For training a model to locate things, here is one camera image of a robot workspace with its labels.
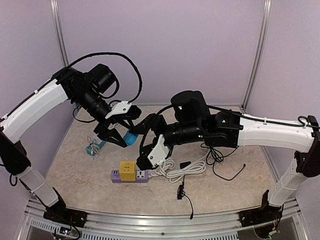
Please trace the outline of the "teal power strip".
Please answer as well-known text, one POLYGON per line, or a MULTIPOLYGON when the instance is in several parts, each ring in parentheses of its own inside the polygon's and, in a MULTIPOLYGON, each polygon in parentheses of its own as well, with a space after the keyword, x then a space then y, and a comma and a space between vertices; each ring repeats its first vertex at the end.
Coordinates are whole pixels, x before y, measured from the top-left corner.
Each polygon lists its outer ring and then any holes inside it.
POLYGON ((95 155, 97 155, 100 150, 103 148, 99 148, 98 146, 94 145, 93 142, 91 142, 86 148, 86 153, 92 157, 94 157, 95 155))

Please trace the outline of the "white plug adapter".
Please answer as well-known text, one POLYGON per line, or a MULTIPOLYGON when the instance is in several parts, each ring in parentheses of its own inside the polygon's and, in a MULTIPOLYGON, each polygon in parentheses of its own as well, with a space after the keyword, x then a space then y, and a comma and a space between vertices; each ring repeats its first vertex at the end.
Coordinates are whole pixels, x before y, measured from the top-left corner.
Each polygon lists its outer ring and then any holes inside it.
POLYGON ((99 148, 102 148, 106 144, 106 142, 104 140, 101 140, 98 136, 94 136, 92 142, 95 146, 98 146, 99 148))

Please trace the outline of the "black power adapter with cable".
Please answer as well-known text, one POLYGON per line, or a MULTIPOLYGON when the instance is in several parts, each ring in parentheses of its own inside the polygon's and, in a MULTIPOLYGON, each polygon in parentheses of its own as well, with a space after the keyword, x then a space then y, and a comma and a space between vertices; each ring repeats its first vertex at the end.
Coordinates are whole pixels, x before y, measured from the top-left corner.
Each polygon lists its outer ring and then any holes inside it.
MULTIPOLYGON (((179 166, 180 166, 180 169, 183 170, 184 172, 187 170, 187 167, 191 164, 190 161, 187 161, 187 162, 182 162, 179 166)), ((184 173, 183 176, 182 176, 182 183, 178 186, 178 189, 177 189, 177 200, 182 200, 183 197, 186 197, 190 203, 190 207, 191 207, 191 214, 190 214, 190 217, 189 219, 192 220, 194 218, 194 208, 193 208, 193 204, 192 204, 192 201, 191 199, 186 195, 186 192, 184 191, 184 187, 185 187, 185 177, 186 177, 186 174, 184 173)))

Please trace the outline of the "purple power strip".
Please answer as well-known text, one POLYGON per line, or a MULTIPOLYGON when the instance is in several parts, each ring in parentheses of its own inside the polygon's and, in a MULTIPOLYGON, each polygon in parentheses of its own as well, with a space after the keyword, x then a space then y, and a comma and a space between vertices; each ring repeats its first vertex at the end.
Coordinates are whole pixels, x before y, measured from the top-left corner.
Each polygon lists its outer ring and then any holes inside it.
POLYGON ((147 171, 137 170, 135 173, 130 172, 126 174, 120 174, 118 169, 111 171, 110 179, 113 183, 135 183, 144 184, 149 182, 149 176, 147 171))

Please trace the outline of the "yellow cube socket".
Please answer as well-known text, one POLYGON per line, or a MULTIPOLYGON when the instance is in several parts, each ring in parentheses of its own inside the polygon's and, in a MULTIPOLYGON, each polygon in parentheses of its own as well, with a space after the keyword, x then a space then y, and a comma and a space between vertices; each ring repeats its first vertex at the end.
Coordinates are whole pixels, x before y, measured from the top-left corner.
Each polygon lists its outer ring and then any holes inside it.
POLYGON ((136 163, 134 161, 121 161, 119 175, 122 182, 136 181, 136 163))

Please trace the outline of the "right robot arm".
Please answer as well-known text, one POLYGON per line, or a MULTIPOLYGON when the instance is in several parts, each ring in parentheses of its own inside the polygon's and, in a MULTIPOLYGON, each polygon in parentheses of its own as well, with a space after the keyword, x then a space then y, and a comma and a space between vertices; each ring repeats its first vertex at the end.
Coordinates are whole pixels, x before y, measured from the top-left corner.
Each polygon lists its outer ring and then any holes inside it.
POLYGON ((320 127, 312 115, 283 121, 223 108, 212 114, 212 106, 198 90, 177 93, 170 100, 170 108, 174 110, 175 123, 168 124, 159 111, 130 130, 142 136, 149 131, 155 134, 151 144, 139 146, 136 163, 141 170, 158 168, 172 154, 174 146, 194 142, 204 142, 209 148, 266 146, 294 150, 290 166, 275 187, 263 194, 261 206, 239 213, 243 227, 280 220, 289 196, 305 180, 320 173, 320 127))

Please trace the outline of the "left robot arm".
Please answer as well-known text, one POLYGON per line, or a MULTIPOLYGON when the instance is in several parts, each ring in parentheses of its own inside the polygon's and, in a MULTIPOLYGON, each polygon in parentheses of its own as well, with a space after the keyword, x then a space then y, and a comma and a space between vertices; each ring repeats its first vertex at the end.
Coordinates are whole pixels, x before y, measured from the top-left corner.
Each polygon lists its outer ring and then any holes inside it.
MULTIPOLYGON (((5 114, 23 100, 49 75, 62 67, 57 51, 10 50, 0 52, 0 112, 5 114)), ((22 138, 22 143, 31 157, 31 162, 47 175, 55 155, 72 123, 72 106, 69 103, 52 110, 39 120, 22 138)), ((84 189, 78 185, 67 188, 66 199, 73 207, 106 212, 109 204, 103 187, 88 180, 84 189)), ((9 185, 9 175, 0 171, 0 232, 12 238, 17 232, 30 194, 22 185, 9 185)))

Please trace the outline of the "blue plug adapter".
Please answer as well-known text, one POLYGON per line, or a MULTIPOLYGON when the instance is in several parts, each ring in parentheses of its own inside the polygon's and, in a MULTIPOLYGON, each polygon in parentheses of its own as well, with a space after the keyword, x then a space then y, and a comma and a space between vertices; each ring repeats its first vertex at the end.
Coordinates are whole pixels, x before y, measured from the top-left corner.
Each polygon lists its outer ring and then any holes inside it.
POLYGON ((129 130, 125 133, 123 136, 123 140, 126 143, 127 146, 132 146, 138 138, 138 134, 136 133, 131 133, 129 130))

